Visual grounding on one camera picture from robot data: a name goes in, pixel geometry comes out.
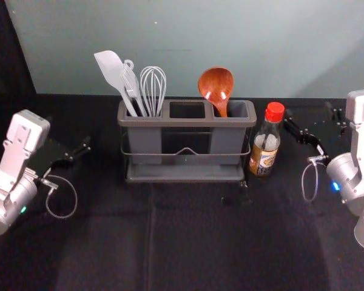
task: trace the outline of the sauce bottle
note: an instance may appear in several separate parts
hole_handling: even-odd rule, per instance
[[[257,177],[268,176],[274,165],[280,145],[280,124],[285,113],[285,107],[279,102],[267,105],[265,121],[255,136],[249,171]]]

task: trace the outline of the red bottle cap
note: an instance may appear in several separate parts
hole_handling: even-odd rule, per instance
[[[282,103],[271,102],[267,105],[266,119],[269,122],[280,122],[285,114],[285,107]]]

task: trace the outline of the gray utensil holder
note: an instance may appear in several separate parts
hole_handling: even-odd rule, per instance
[[[227,112],[227,118],[219,117],[203,99],[167,99],[160,117],[133,117],[121,101],[122,152],[129,158],[128,174],[133,175],[127,179],[240,179],[241,157],[248,154],[243,147],[248,144],[256,113],[253,103],[245,100],[230,100]]]

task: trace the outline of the white spatula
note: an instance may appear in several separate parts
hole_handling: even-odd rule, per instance
[[[123,80],[120,77],[120,73],[123,69],[123,62],[120,60],[119,56],[111,50],[95,53],[94,56],[105,80],[109,85],[120,92],[129,114],[131,114],[131,116],[138,116],[127,96]]]

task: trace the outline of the black tablecloth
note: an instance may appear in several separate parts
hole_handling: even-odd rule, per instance
[[[269,101],[253,99],[259,121]],[[282,101],[304,126],[323,118],[323,100]],[[92,152],[60,171],[78,192],[74,217],[46,214],[42,191],[0,237],[0,290],[364,290],[357,218],[323,169],[317,199],[303,201],[300,177],[315,152],[284,130],[272,176],[249,177],[252,202],[241,206],[237,183],[126,184],[115,97],[26,105],[51,115],[50,137],[69,147],[91,135]],[[0,158],[22,106],[0,99]],[[224,196],[235,202],[224,206]]]

